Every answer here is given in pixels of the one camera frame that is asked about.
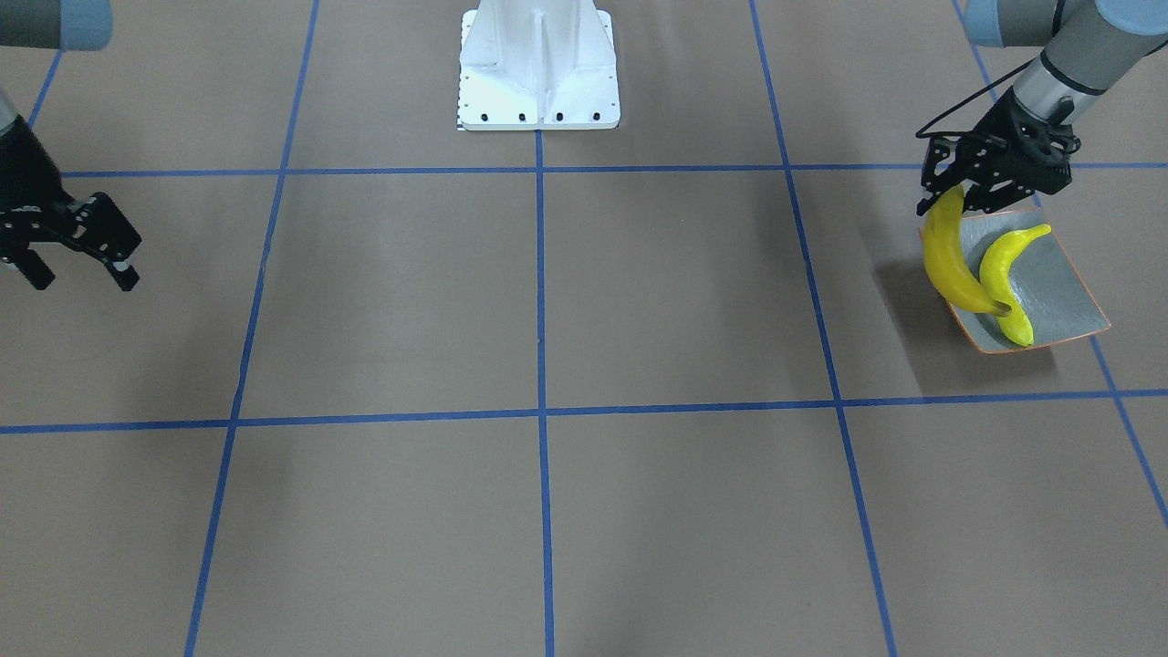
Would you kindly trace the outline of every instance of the blue joint cap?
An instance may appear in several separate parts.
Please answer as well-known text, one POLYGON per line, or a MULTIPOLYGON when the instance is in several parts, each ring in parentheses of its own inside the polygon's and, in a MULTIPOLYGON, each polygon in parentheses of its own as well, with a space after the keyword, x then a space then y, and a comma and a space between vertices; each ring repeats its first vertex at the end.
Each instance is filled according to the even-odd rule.
POLYGON ((61 0, 62 50, 100 50, 112 36, 110 0, 61 0))
POLYGON ((1006 47, 997 20, 997 0, 969 0, 966 4, 965 35, 978 46, 1006 47))
POLYGON ((1105 21, 1128 34, 1168 34, 1168 2, 1164 0, 1096 0, 1096 7, 1105 21))

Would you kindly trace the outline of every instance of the white stand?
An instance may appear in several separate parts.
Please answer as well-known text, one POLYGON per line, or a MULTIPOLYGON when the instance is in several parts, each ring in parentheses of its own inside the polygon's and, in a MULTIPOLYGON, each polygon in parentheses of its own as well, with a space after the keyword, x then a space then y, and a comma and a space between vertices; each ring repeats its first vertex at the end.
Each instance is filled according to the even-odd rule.
POLYGON ((481 0, 463 16, 459 130, 620 123, 612 18, 592 0, 481 0))

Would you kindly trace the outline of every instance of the banana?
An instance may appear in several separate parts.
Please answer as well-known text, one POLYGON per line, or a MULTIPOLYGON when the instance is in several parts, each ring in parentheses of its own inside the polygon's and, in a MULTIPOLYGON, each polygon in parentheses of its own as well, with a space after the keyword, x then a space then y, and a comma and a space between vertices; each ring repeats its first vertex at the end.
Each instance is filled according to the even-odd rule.
POLYGON ((1050 233, 1049 223, 1023 230, 1010 230, 995 240, 981 258, 979 276, 982 288, 990 297, 1013 309, 1006 317, 997 317, 997 325, 1011 343, 1023 347, 1034 344, 1034 326, 1010 286, 1010 267, 1031 242, 1048 233, 1050 233))
POLYGON ((958 185, 945 192, 929 210, 925 229, 920 235, 925 274, 933 288, 957 307, 1006 317, 1010 306, 990 297, 965 263, 965 254, 961 251, 964 209, 965 189, 958 185))

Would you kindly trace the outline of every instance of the white plastic base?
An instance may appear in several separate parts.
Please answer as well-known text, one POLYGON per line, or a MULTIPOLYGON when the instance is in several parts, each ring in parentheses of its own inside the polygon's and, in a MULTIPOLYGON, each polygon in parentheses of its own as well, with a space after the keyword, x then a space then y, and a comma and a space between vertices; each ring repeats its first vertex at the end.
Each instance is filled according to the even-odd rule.
POLYGON ((459 61, 459 130, 620 123, 612 18, 592 0, 482 0, 463 16, 459 61))

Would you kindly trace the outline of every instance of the square plate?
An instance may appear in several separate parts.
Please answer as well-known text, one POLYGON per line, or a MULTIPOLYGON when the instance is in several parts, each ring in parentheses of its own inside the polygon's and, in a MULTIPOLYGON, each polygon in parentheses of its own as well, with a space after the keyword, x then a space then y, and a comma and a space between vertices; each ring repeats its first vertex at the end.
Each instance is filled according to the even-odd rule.
MULTIPOLYGON (((1044 223, 1040 208, 1011 210, 961 221, 961 250, 972 271, 994 240, 1010 230, 1044 223)), ((1071 264, 1070 256, 1051 230, 1035 240, 1010 268, 1010 286, 1034 325, 1034 345, 1020 347, 997 327, 989 314, 968 312, 948 304, 953 317, 981 353, 1009 353, 1049 347, 1106 331, 1111 323, 1071 264)))

